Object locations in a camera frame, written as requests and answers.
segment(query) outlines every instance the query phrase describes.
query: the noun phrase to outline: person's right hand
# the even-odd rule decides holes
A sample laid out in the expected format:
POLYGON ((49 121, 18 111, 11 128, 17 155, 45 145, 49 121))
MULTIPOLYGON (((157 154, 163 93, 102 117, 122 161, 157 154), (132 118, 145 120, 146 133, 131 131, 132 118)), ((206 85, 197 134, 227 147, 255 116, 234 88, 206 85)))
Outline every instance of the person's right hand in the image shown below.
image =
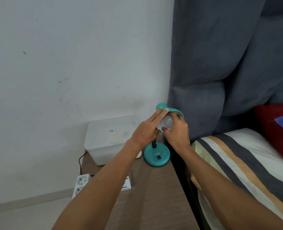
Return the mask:
POLYGON ((188 125, 182 116, 177 116, 174 113, 170 113, 173 119, 173 127, 168 130, 162 127, 163 134, 167 141, 174 148, 174 150, 179 153, 181 149, 190 146, 190 141, 188 137, 188 125))

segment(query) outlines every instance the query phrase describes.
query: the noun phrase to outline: person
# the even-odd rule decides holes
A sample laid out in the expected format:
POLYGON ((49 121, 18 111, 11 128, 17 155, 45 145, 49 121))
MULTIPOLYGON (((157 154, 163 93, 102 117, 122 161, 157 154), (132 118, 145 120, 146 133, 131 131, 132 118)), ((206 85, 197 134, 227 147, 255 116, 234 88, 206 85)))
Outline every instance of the person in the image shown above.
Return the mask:
MULTIPOLYGON (((124 147, 70 201, 52 230, 104 229, 137 154, 156 139, 168 109, 142 122, 124 147)), ((283 220, 205 162, 190 146, 188 126, 171 114, 174 125, 164 136, 194 174, 213 212, 226 229, 280 229, 283 220)))

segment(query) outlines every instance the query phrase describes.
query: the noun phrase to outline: dark gray stripe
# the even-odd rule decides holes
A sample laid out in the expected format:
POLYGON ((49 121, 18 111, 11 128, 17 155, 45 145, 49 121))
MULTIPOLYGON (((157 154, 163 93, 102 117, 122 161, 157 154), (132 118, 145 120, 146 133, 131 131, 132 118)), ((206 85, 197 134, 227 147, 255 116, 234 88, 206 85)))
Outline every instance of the dark gray stripe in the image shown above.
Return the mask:
POLYGON ((250 193, 247 187, 239 180, 239 178, 236 176, 233 170, 227 165, 227 163, 224 162, 224 160, 219 156, 219 154, 216 153, 216 151, 213 150, 210 145, 208 145, 207 142, 205 142, 203 139, 197 139, 197 142, 200 143, 205 148, 205 150, 208 151, 208 153, 214 158, 214 160, 217 162, 220 168, 225 172, 228 178, 235 185, 237 185, 239 188, 243 189, 253 197, 253 195, 250 193))
POLYGON ((222 140, 258 177, 270 193, 283 203, 283 182, 271 175, 254 155, 226 134, 215 135, 222 140))

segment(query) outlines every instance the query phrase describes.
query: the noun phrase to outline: brown wooden tabletop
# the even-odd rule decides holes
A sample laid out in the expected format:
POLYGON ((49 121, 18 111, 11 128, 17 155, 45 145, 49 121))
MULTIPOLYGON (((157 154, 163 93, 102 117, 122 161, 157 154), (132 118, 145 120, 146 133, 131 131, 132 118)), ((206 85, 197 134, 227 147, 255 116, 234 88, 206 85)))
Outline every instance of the brown wooden tabletop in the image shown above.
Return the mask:
MULTIPOLYGON (((83 174, 101 168, 88 153, 84 156, 83 174)), ((130 175, 132 189, 120 192, 105 229, 199 229, 171 161, 153 167, 142 155, 130 175)))

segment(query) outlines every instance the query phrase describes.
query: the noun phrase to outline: orange stripe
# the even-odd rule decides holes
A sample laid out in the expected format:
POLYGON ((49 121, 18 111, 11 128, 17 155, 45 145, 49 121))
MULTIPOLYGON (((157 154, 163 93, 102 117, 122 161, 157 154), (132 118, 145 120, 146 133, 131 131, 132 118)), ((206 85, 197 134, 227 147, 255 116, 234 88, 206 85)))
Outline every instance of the orange stripe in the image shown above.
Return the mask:
POLYGON ((234 155, 231 149, 222 140, 214 136, 208 136, 208 138, 214 141, 228 155, 228 157, 231 158, 237 164, 237 166, 246 175, 248 180, 252 184, 254 184, 257 188, 259 188, 276 205, 279 211, 283 214, 283 203, 276 196, 274 196, 272 193, 268 191, 268 189, 258 179, 255 173, 240 158, 234 155))

